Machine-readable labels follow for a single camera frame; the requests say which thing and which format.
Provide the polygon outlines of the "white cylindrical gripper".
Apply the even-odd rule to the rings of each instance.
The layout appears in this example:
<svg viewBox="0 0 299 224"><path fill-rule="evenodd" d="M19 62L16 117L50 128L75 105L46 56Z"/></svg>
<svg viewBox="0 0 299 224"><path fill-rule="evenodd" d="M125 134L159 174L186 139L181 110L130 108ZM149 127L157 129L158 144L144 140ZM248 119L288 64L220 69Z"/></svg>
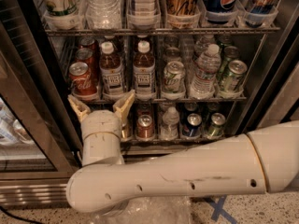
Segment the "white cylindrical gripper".
<svg viewBox="0 0 299 224"><path fill-rule="evenodd" d="M69 94L69 104L81 122L83 140L82 165L96 163L124 164L121 154L121 124L127 122L130 109L135 101L135 91L126 92L113 105L113 112L91 109Z"/></svg>

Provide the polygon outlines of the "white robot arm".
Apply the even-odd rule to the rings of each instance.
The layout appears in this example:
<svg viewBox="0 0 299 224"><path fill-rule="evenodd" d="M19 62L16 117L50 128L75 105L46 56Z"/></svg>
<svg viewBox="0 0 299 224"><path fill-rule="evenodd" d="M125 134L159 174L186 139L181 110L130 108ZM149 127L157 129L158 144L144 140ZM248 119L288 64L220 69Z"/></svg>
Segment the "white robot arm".
<svg viewBox="0 0 299 224"><path fill-rule="evenodd" d="M66 187L66 199L75 210L115 215L139 197L278 193L297 187L298 120L125 163L121 128L134 99L128 91L111 110L92 111L69 96L83 138L82 166Z"/></svg>

